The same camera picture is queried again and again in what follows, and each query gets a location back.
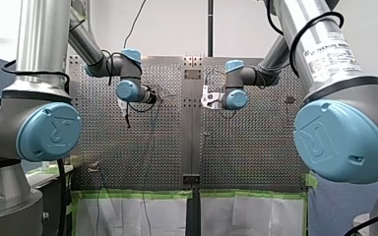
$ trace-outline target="black cable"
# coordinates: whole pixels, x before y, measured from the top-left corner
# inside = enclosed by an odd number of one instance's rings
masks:
[[[108,85],[111,86],[112,79],[113,79],[113,70],[114,70],[113,56],[121,55],[121,53],[119,52],[110,53],[107,50],[101,50],[101,51],[108,54],[108,57],[106,58],[105,69],[106,69],[106,72],[108,73]]]
[[[358,233],[358,230],[360,230],[362,228],[365,228],[365,227],[367,227],[369,225],[372,225],[374,223],[377,223],[377,222],[378,222],[378,216],[376,216],[376,217],[374,217],[372,219],[369,219],[369,220],[367,220],[367,221],[365,221],[365,222],[363,222],[363,223],[361,223],[361,224],[353,227],[351,230],[349,230],[345,234],[345,236],[352,236],[353,234]]]
[[[35,72],[30,72],[30,71],[11,71],[8,70],[9,67],[13,66],[15,63],[17,63],[17,60],[8,62],[7,64],[3,65],[1,70],[12,75],[16,76],[39,76],[39,75],[52,75],[52,76],[61,76],[66,79],[64,86],[65,90],[68,90],[69,84],[70,84],[70,77],[66,73],[63,72],[49,72],[49,71],[35,71]]]
[[[145,112],[148,112],[150,111],[151,109],[153,109],[153,107],[155,107],[155,103],[153,103],[149,108],[145,109],[145,110],[139,110],[137,108],[135,108],[134,106],[131,105],[130,102],[127,102],[127,106],[129,106],[133,111],[135,112],[138,112],[138,113],[145,113]]]
[[[66,202],[67,202],[67,190],[66,190],[66,173],[64,171],[63,159],[57,160],[57,166],[60,175],[60,219],[57,236],[64,235],[64,224],[66,222]]]
[[[221,110],[219,110],[219,112],[220,112],[220,117],[222,117],[225,120],[230,120],[230,119],[234,118],[234,116],[237,114],[236,110],[230,116],[223,115]]]
[[[100,189],[97,191],[97,196],[96,196],[96,207],[97,207],[97,216],[96,216],[96,236],[99,235],[99,216],[100,216],[99,195],[100,195]]]
[[[127,46],[128,38],[130,38],[131,34],[133,33],[134,26],[136,25],[137,20],[140,17],[141,11],[143,11],[143,8],[144,8],[144,5],[146,4],[146,2],[147,2],[147,0],[144,0],[143,3],[141,4],[140,10],[138,11],[136,18],[134,19],[133,26],[131,26],[130,32],[128,33],[127,37],[125,37],[124,48]]]
[[[319,22],[323,21],[324,18],[330,17],[330,16],[338,17],[340,19],[340,24],[339,24],[340,28],[344,25],[345,17],[341,13],[326,12],[326,13],[310,20],[308,23],[306,23],[305,26],[296,34],[295,38],[293,39],[292,45],[290,46],[289,60],[290,60],[290,67],[291,67],[293,73],[297,77],[299,77],[299,73],[297,72],[296,66],[295,66],[295,63],[294,63],[294,54],[295,54],[296,47],[299,44],[300,39],[309,29],[311,29],[313,26],[315,26]]]
[[[152,110],[150,120],[151,120],[151,125],[152,125],[152,151],[150,153],[150,159],[149,159],[149,164],[146,166],[145,174],[144,174],[144,180],[143,180],[143,206],[144,206],[144,213],[145,217],[147,220],[147,224],[149,225],[149,235],[152,236],[152,223],[150,222],[149,214],[147,213],[147,204],[146,204],[146,184],[147,184],[147,178],[149,176],[149,168],[152,165],[153,162],[153,157],[154,157],[154,152],[156,148],[156,124],[158,120],[158,113],[160,110],[160,107],[162,105],[162,100],[159,99],[159,104],[156,109],[156,116],[154,116],[154,111]]]
[[[272,0],[267,0],[267,18],[269,21],[270,26],[273,28],[274,31],[276,31],[280,35],[284,35],[284,33],[276,27],[276,25],[273,23],[272,20],[272,14],[271,14],[271,7],[273,6]]]

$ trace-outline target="pegboard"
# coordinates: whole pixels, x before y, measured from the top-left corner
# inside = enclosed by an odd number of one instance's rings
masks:
[[[257,65],[259,60],[246,59]],[[204,62],[204,78],[211,90],[224,83],[223,62]],[[293,122],[304,93],[290,68],[279,84],[260,89],[245,87],[244,109],[204,109],[201,136],[201,188],[258,189],[300,192],[307,171],[293,140]]]
[[[71,93],[84,125],[73,187],[181,189],[181,65],[143,63],[143,84],[156,90],[162,103],[145,113],[129,109],[129,129],[115,95],[119,78],[109,86],[108,78],[89,77],[83,67],[81,59],[71,58]],[[90,171],[96,162],[100,173]]]
[[[195,57],[143,59],[142,82],[163,102],[146,113],[130,109],[127,129],[114,92],[119,78],[108,86],[107,78],[87,76],[83,61],[71,57],[71,95],[84,121],[74,151],[74,189],[176,190],[183,188],[184,174],[199,174],[201,188],[303,192],[307,170],[293,142],[304,95],[300,80],[284,69],[275,87],[246,87],[250,101],[236,114],[204,109],[204,79],[208,75],[210,89],[220,90],[231,58],[196,59],[196,66]],[[102,175],[90,171],[98,161]]]

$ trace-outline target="white fabric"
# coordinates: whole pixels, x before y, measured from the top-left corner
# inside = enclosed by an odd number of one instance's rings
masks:
[[[201,206],[202,235],[303,235],[303,200],[203,198]]]
[[[146,200],[153,236],[185,236],[186,201]],[[79,200],[76,220],[77,236],[149,236],[142,200],[100,199],[98,227],[97,200]]]

